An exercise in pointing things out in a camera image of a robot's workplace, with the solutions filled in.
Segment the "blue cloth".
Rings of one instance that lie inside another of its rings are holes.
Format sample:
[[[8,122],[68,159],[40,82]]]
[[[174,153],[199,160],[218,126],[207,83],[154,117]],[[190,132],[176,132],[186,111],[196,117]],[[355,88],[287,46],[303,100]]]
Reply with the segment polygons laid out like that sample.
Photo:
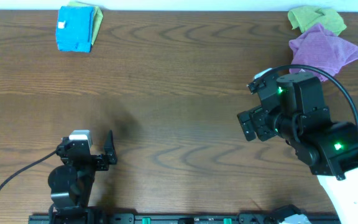
[[[58,50],[90,53],[93,17],[94,7],[62,6],[55,32]]]

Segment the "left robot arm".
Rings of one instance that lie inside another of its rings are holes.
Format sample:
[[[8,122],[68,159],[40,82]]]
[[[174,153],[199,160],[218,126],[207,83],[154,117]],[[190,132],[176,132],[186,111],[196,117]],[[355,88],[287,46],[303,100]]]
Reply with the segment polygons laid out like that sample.
[[[97,171],[107,171],[117,164],[112,131],[108,132],[103,154],[92,155],[93,145],[89,130],[74,130],[62,138],[56,155],[63,162],[51,171],[48,185],[55,212],[50,212],[50,223],[107,223],[106,214],[89,207],[91,190]]]

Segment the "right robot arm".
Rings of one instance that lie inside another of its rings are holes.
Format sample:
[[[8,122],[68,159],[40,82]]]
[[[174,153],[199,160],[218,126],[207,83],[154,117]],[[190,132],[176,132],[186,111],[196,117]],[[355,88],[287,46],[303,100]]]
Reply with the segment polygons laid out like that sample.
[[[248,141],[279,136],[294,148],[329,195],[341,223],[358,223],[358,133],[333,122],[318,77],[276,74],[248,84],[260,105],[237,115]]]

